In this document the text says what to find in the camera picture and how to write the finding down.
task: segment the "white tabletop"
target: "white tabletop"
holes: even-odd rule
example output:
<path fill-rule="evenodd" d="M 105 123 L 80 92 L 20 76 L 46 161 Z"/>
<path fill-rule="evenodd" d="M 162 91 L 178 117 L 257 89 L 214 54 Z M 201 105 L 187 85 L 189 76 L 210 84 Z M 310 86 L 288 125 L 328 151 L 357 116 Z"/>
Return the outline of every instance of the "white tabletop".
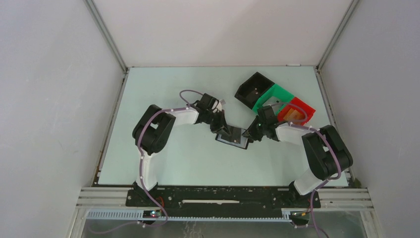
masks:
<path fill-rule="evenodd" d="M 310 66 L 241 67 L 151 67 L 131 68 L 98 184 L 132 184 L 139 172 L 139 156 L 131 136 L 149 105 L 167 108 L 185 103 L 178 93 L 193 89 L 224 99 L 226 121 L 248 128 L 254 112 L 234 98 L 235 92 L 255 72 L 288 90 L 316 112 L 307 125 L 329 124 L 314 69 Z M 190 102 L 200 99 L 185 93 Z M 215 141 L 207 124 L 182 125 L 172 129 L 166 147 L 161 185 L 287 186 L 309 165 L 304 148 L 263 138 L 240 149 Z M 346 178 L 328 186 L 347 186 Z"/>

